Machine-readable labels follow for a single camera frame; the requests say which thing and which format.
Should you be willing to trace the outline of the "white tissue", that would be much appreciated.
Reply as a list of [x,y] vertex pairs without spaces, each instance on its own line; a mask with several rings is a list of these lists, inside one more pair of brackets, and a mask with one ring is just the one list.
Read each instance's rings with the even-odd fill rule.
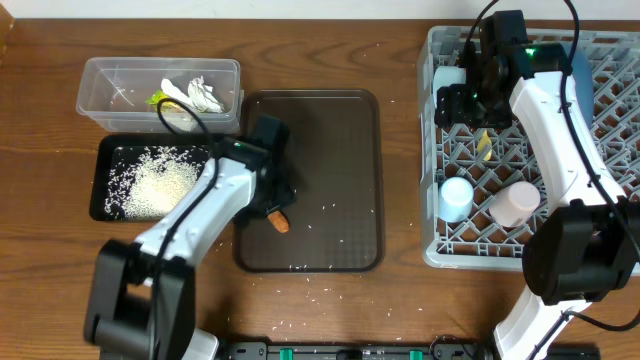
[[[223,113],[222,102],[212,93],[213,87],[204,83],[204,77],[193,78],[183,92],[169,79],[163,79],[160,86],[162,99],[172,98],[189,107],[195,113]],[[161,105],[161,112],[165,120],[175,128],[190,132],[197,127],[197,122],[184,109],[173,102]]]

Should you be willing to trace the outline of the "yellow green snack wrapper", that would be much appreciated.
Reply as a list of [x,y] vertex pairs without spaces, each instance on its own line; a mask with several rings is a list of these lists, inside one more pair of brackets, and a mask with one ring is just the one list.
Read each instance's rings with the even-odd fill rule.
[[[170,96],[165,94],[162,90],[157,90],[149,98],[145,100],[145,103],[151,106],[153,109],[157,109],[157,104],[163,99],[170,99]],[[163,113],[185,113],[185,110],[180,107],[176,102],[165,102],[161,105],[161,111]]]

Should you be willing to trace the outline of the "dark blue plate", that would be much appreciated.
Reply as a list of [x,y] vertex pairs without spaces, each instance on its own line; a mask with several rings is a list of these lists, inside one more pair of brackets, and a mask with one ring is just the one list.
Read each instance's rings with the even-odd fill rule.
[[590,128],[594,116],[594,87],[592,69],[588,56],[583,50],[576,50],[572,60],[572,68],[577,104],[586,126]]

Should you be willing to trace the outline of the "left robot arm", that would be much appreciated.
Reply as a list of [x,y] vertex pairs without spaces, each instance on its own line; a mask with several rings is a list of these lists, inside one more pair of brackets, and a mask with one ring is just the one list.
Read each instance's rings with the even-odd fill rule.
[[83,337],[111,359],[213,359],[216,336],[195,324],[196,270],[234,218],[294,203],[280,167],[289,129],[260,116],[246,137],[209,136],[213,154],[191,190],[131,243],[95,262]]

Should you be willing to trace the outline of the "light blue cup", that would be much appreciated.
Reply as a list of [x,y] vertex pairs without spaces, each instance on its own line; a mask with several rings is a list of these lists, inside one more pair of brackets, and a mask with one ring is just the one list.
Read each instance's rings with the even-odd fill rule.
[[457,223],[471,213],[473,187],[462,177],[451,177],[442,183],[439,190],[439,218],[445,222]]

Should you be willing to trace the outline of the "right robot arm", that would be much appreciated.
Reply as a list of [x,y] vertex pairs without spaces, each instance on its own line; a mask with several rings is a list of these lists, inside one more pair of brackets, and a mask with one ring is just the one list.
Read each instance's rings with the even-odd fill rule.
[[438,127],[521,124],[550,212],[523,250],[525,288],[476,350],[479,359],[544,358],[571,320],[627,284],[639,260],[639,206],[604,165],[585,124],[575,53],[530,41],[521,11],[487,6],[464,43],[465,81],[433,92]]

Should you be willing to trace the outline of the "white pink cup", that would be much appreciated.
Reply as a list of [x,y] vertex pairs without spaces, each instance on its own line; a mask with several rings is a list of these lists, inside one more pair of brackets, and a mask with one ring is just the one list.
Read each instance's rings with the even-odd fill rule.
[[519,181],[496,194],[495,201],[489,207],[489,214],[503,227],[518,227],[532,216],[540,201],[540,193],[533,184]]

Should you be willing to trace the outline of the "light blue bowl with rice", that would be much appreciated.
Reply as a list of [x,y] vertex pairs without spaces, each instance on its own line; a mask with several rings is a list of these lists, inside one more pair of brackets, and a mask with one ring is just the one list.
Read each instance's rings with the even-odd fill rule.
[[432,97],[434,106],[437,106],[437,92],[441,87],[448,87],[453,84],[466,83],[466,69],[456,66],[440,66],[433,75]]

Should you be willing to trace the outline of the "yellow plastic spoon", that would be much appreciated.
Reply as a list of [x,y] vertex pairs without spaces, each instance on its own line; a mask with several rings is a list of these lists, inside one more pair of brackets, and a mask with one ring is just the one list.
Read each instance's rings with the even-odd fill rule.
[[477,142],[476,152],[478,158],[484,162],[489,161],[492,157],[492,140],[487,129],[484,129],[480,135],[480,138]]

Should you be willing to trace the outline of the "orange carrot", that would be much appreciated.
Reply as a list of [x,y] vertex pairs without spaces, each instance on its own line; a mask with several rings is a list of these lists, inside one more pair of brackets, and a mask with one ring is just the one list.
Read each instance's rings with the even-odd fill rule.
[[271,212],[267,216],[267,219],[279,233],[285,234],[290,231],[290,223],[281,211],[276,210]]

